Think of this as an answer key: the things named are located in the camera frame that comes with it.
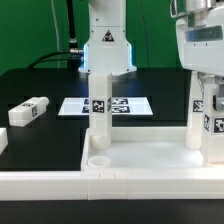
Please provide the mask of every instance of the green wall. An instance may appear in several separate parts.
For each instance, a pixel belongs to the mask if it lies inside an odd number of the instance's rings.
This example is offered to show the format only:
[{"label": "green wall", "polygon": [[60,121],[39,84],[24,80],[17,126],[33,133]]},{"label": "green wall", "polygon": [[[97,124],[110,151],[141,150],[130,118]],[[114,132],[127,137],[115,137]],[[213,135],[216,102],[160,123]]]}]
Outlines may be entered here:
[{"label": "green wall", "polygon": [[[68,49],[65,0],[55,0],[61,49]],[[88,0],[74,0],[77,39],[88,39]],[[170,0],[142,0],[148,33],[150,67],[177,67],[175,21],[170,18]],[[127,0],[127,39],[134,49],[134,62],[148,67],[140,1]],[[0,1],[0,74],[25,68],[38,57],[57,50],[50,0]],[[38,67],[56,67],[57,63]]]}]

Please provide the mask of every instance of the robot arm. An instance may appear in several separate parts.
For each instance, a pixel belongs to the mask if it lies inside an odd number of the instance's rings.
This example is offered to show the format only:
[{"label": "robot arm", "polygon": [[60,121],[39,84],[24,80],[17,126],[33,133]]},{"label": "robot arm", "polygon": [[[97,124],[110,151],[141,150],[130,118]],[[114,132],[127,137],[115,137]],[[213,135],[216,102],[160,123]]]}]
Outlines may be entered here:
[{"label": "robot arm", "polygon": [[179,18],[176,34],[182,66],[216,76],[216,109],[224,111],[224,0],[172,0],[170,11]]},{"label": "robot arm", "polygon": [[181,64],[194,71],[186,144],[200,148],[206,162],[223,163],[224,0],[172,0],[170,11]]},{"label": "robot arm", "polygon": [[126,0],[89,0],[90,37],[84,46],[81,73],[136,71],[126,40]]}]

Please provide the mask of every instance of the white platform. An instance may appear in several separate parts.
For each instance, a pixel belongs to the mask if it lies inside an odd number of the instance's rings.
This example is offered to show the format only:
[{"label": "white platform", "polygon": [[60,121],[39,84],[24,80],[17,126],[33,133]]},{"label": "white platform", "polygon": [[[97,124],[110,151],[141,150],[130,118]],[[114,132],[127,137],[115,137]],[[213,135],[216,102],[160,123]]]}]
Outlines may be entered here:
[{"label": "white platform", "polygon": [[[224,168],[203,167],[185,135],[185,127],[113,128],[112,148],[93,151],[87,130],[81,172],[1,172],[0,200],[224,199]],[[90,167],[92,156],[111,166]]]}]

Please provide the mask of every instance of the qr code sticker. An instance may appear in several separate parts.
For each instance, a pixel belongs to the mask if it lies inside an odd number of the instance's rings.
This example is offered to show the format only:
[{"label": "qr code sticker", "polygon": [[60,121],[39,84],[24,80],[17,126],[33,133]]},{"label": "qr code sticker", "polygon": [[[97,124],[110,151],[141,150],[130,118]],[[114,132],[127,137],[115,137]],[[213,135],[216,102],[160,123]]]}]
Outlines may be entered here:
[{"label": "qr code sticker", "polygon": [[194,100],[193,101],[193,112],[196,112],[196,113],[203,112],[203,101],[202,100]]},{"label": "qr code sticker", "polygon": [[36,117],[37,116],[37,107],[34,107],[32,109],[32,115],[33,115],[33,117]]},{"label": "qr code sticker", "polygon": [[210,130],[210,117],[205,114],[204,117],[204,128],[209,131]]},{"label": "qr code sticker", "polygon": [[84,100],[84,105],[89,105],[89,99]]},{"label": "qr code sticker", "polygon": [[92,112],[105,113],[105,102],[102,100],[92,100]]},{"label": "qr code sticker", "polygon": [[224,133],[224,118],[215,118],[214,133],[216,134]]},{"label": "qr code sticker", "polygon": [[111,110],[111,98],[108,99],[108,101],[107,101],[107,110],[108,110],[108,111]]},{"label": "qr code sticker", "polygon": [[129,106],[112,107],[112,113],[114,113],[114,114],[129,114],[130,108],[129,108]]},{"label": "qr code sticker", "polygon": [[114,98],[112,100],[112,105],[128,105],[128,99],[127,98]]},{"label": "qr code sticker", "polygon": [[83,113],[83,114],[88,114],[88,113],[89,113],[89,106],[84,106],[84,107],[82,108],[82,113]]},{"label": "qr code sticker", "polygon": [[22,106],[24,107],[32,107],[34,104],[33,103],[24,103]]}]

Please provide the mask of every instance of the black label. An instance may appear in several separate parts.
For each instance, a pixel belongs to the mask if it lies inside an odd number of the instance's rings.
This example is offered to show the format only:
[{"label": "black label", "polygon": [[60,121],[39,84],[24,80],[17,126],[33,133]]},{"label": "black label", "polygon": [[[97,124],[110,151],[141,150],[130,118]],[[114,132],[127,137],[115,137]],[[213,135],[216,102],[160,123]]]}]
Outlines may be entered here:
[{"label": "black label", "polygon": [[214,133],[216,134],[224,133],[224,118],[215,118]]},{"label": "black label", "polygon": [[113,106],[112,113],[114,113],[114,114],[129,114],[130,107],[129,106]]},{"label": "black label", "polygon": [[111,98],[107,101],[107,110],[111,110]]},{"label": "black label", "polygon": [[110,32],[110,30],[107,31],[107,33],[105,34],[103,40],[103,42],[114,42],[114,38]]},{"label": "black label", "polygon": [[105,103],[102,100],[93,100],[92,101],[92,112],[94,113],[104,113],[105,112]]},{"label": "black label", "polygon": [[22,106],[24,107],[32,107],[34,104],[33,103],[24,103]]},{"label": "black label", "polygon": [[89,99],[85,99],[85,100],[84,100],[84,104],[85,104],[85,105],[89,105]]},{"label": "black label", "polygon": [[84,107],[82,108],[82,113],[83,113],[83,114],[88,114],[88,113],[89,113],[89,106],[84,106]]},{"label": "black label", "polygon": [[194,100],[193,102],[193,112],[202,113],[203,112],[203,101],[202,100]]},{"label": "black label", "polygon": [[37,116],[37,107],[32,108],[32,115],[33,117]]},{"label": "black label", "polygon": [[112,100],[113,105],[128,105],[128,99],[123,98],[123,99],[113,99]]},{"label": "black label", "polygon": [[204,117],[204,128],[209,131],[210,130],[210,117],[205,114]]}]

